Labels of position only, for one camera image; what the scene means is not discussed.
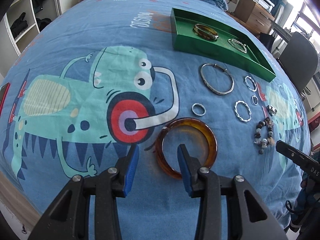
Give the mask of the red phone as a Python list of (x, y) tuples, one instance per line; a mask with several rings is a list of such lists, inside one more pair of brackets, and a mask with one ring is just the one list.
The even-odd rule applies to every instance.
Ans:
[(5, 102), (5, 98), (7, 96), (9, 88), (10, 88), (10, 83), (9, 82), (1, 87), (1, 90), (0, 90), (0, 114), (2, 112), (2, 109), (3, 109), (3, 106), (4, 106), (4, 102)]

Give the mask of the thin silver bangle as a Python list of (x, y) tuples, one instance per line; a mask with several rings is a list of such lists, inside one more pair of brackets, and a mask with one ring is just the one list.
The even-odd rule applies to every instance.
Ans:
[(216, 63), (205, 63), (199, 67), (204, 85), (214, 94), (225, 96), (234, 90), (234, 79), (227, 68)]

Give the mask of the dark tote bag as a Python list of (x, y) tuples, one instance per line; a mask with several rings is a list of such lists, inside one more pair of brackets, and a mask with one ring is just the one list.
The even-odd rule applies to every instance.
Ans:
[(271, 52), (272, 46), (275, 41), (275, 37), (273, 35), (269, 35), (266, 33), (260, 33), (259, 35), (259, 41), (266, 47), (266, 49)]

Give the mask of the dark brown bangle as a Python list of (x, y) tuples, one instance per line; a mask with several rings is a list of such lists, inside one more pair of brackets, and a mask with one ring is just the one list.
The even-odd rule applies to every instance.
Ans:
[(215, 31), (213, 28), (204, 24), (199, 24), (199, 23), (195, 24), (193, 26), (193, 32), (200, 38), (207, 41), (215, 42), (219, 39), (219, 35), (217, 31)]

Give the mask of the green metal tray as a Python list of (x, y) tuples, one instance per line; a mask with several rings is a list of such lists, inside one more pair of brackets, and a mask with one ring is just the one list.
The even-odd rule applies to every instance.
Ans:
[[(212, 18), (177, 8), (171, 10), (170, 20), (175, 50), (238, 67), (267, 82), (276, 77), (263, 51), (241, 31)], [(197, 36), (193, 32), (193, 26), (197, 23), (213, 28), (219, 39), (212, 42)]]

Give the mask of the dark grey chair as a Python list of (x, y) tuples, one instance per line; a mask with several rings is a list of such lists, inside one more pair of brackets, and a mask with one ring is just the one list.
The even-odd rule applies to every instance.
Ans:
[(277, 61), (296, 90), (302, 94), (316, 73), (318, 54), (308, 39), (295, 32)]

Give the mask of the blue cartoon bedspread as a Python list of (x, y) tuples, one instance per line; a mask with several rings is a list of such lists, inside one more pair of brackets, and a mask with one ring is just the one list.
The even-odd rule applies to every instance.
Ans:
[[(214, 59), (172, 45), (173, 8), (212, 18), (246, 34), (263, 51), (276, 77), (267, 82)], [(211, 92), (199, 67), (227, 68), (235, 85)], [(285, 207), (300, 191), (301, 170), (254, 142), (257, 124), (272, 116), (273, 138), (304, 153), (310, 134), (299, 93), (279, 63), (249, 31), (201, 0), (84, 0), (48, 25), (25, 48), (4, 78), (10, 83), (1, 114), (1, 171), (10, 186), (7, 206), (32, 229), (31, 208), (42, 215), (74, 175), (99, 175), (139, 147), (132, 191), (118, 200), (123, 239), (192, 239), (199, 201), (158, 165), (161, 129), (194, 116), (217, 140), (218, 175), (243, 175), (282, 228)]]

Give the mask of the white wardrobe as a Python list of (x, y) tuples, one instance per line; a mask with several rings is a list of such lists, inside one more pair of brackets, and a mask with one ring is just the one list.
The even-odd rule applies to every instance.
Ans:
[[(44, 2), (45, 8), (39, 15), (54, 20), (78, 3), (79, 0), (48, 0)], [(26, 13), (24, 19), (28, 26), (17, 37), (13, 37), (10, 27), (23, 12)], [(1, 37), (4, 38), (1, 42), (1, 55), (11, 56), (13, 59), (19, 57), (21, 52), (39, 33), (40, 29), (36, 22), (32, 0), (14, 0), (3, 20), (1, 20)]]

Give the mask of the wooden drawer cabinet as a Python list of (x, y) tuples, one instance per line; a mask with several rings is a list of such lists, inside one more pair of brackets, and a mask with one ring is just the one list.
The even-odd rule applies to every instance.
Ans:
[(270, 12), (253, 0), (239, 0), (234, 16), (255, 35), (267, 34), (271, 29), (271, 21), (274, 20)]

